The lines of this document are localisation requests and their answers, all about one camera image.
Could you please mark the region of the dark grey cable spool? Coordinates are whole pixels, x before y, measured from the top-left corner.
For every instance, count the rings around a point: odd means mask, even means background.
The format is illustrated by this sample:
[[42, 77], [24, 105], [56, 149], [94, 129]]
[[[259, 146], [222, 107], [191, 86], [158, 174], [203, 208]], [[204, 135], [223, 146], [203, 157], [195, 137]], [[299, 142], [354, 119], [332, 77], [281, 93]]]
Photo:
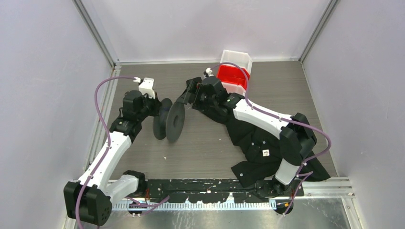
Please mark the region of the dark grey cable spool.
[[176, 142], [183, 130], [185, 122], [184, 104], [164, 98], [158, 109], [158, 115], [153, 118], [153, 134], [156, 139], [166, 138], [170, 143]]

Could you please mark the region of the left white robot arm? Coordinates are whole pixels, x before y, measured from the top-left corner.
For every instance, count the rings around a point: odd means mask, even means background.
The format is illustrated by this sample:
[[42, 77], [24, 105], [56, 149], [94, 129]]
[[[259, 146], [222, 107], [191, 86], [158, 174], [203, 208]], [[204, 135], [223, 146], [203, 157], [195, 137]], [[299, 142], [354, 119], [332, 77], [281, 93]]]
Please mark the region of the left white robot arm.
[[155, 95], [132, 90], [125, 93], [119, 115], [108, 128], [108, 136], [99, 154], [80, 178], [69, 181], [64, 187], [67, 215], [78, 222], [103, 226], [109, 219], [113, 207], [132, 194], [142, 197], [146, 193], [145, 175], [136, 171], [125, 172], [117, 181], [109, 179], [124, 153], [133, 144], [142, 130], [142, 122], [149, 116], [159, 139], [165, 138], [161, 121], [172, 106], [169, 98], [159, 100]]

